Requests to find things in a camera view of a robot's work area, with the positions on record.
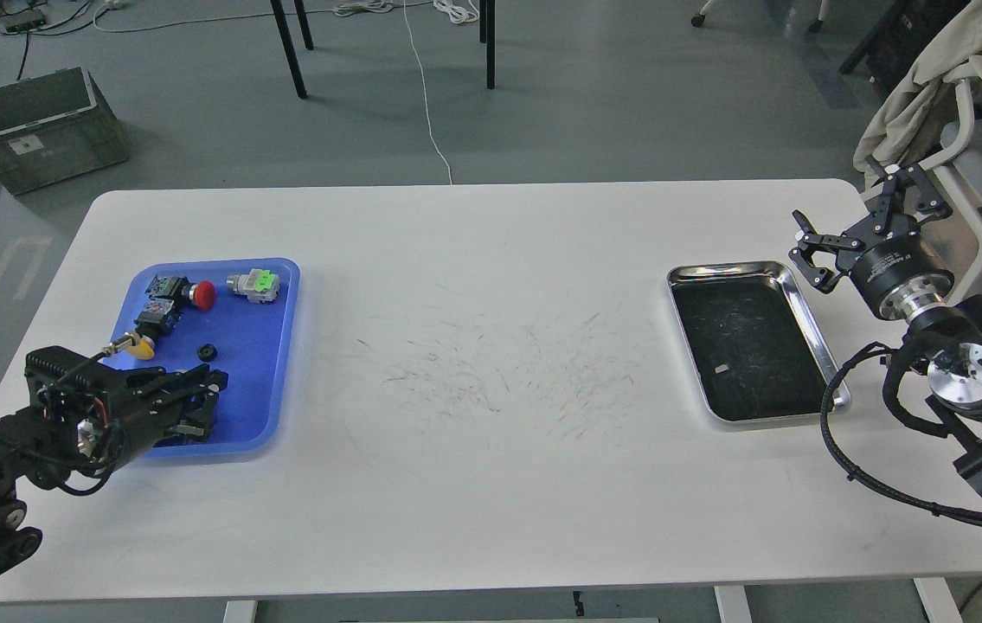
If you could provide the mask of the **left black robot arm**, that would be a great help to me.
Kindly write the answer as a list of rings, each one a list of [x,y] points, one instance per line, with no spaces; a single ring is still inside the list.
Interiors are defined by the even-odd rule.
[[[211,433],[225,371],[206,363],[119,370],[103,357],[50,346],[25,359],[30,403],[0,419],[0,575],[42,542],[39,529],[23,525],[27,505],[16,495],[17,480],[90,496],[157,443],[204,441]]]

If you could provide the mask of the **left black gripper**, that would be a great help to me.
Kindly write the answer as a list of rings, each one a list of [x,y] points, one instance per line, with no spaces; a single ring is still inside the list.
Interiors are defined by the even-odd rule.
[[[25,356],[30,437],[24,457],[58,469],[119,469],[175,438],[209,440],[229,375],[202,363],[185,371],[114,369],[60,346]]]

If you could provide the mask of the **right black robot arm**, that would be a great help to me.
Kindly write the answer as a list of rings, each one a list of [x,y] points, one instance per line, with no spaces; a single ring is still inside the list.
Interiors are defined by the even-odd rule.
[[[954,468],[982,497],[982,296],[951,304],[953,273],[921,237],[922,226],[944,220],[951,208],[919,164],[881,169],[882,188],[867,215],[839,235],[816,232],[799,210],[790,259],[820,292],[846,277],[873,315],[903,320],[898,348],[866,344],[827,383],[819,426],[828,453],[877,494],[937,517],[982,528],[982,512],[936,504],[903,493],[870,476],[840,450],[828,426],[833,393],[863,360],[881,357],[886,374],[883,405],[906,428],[937,438],[955,438],[964,454]]]

